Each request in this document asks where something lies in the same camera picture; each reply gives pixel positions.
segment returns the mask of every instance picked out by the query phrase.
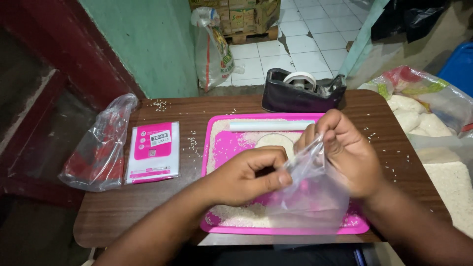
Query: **white tile floor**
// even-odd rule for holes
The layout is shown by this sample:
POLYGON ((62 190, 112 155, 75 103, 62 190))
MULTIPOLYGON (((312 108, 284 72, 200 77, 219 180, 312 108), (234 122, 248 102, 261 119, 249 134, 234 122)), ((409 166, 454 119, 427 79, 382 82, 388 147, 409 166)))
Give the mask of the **white tile floor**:
POLYGON ((220 86, 264 84, 271 68, 333 78, 370 9, 370 0, 282 0, 278 37, 284 34, 287 47, 279 40, 231 45, 235 65, 244 64, 245 73, 232 73, 220 86))

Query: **forearm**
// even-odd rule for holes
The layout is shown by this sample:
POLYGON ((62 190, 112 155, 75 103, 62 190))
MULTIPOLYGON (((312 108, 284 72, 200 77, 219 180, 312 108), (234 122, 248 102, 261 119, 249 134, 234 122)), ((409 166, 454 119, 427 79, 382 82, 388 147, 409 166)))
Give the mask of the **forearm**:
POLYGON ((434 265, 473 265, 473 240, 387 182, 364 202, 374 226, 393 243, 434 265))
POLYGON ((94 266, 164 265, 198 228, 212 203, 195 182, 148 213, 119 237, 94 266))

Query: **wooden table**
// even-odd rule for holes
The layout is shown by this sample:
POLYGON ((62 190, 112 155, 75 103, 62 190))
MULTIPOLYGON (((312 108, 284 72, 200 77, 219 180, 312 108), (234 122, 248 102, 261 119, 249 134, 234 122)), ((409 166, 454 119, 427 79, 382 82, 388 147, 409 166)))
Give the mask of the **wooden table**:
MULTIPOLYGON (((132 113, 125 145, 125 161, 128 161, 132 127, 179 121, 180 145, 184 148, 181 150, 181 177, 156 183, 127 185, 100 193, 86 193, 74 224, 74 237, 79 245, 86 248, 107 247, 154 207, 200 178, 202 158, 188 149, 190 141, 187 138, 195 137, 195 146, 202 151, 207 122, 213 116, 231 114, 234 109, 235 114, 264 113, 261 109, 261 95, 163 99, 162 101, 167 102, 165 112, 156 111, 156 106, 153 105, 156 101, 142 100, 141 107, 132 113), (192 135, 191 130, 196 131, 196 134, 192 135)), ((385 177, 393 182, 396 180, 396 186, 421 201, 435 215, 451 221, 445 205, 386 101, 370 90, 349 90, 341 109, 366 137, 376 133, 371 136, 371 144, 378 153, 385 177)), ((199 245, 250 245, 322 243, 333 241, 333 238, 207 234, 200 230, 193 240, 199 245)), ((381 239, 370 229, 360 235, 337 236, 336 241, 376 242, 381 239)))

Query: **blue container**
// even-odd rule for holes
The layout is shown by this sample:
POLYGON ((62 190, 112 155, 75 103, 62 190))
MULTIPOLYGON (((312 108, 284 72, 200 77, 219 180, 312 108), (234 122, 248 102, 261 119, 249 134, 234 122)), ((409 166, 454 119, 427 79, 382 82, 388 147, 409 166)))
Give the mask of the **blue container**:
POLYGON ((473 43, 460 44, 437 76, 473 97, 473 43))

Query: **black plastic bag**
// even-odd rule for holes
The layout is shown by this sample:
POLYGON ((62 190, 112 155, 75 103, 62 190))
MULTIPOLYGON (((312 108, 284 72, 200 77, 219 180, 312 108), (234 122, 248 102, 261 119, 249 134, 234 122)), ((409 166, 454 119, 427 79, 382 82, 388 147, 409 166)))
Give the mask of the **black plastic bag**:
POLYGON ((447 9, 447 0, 391 0, 371 27, 371 40, 406 33, 411 43, 427 36, 447 9))

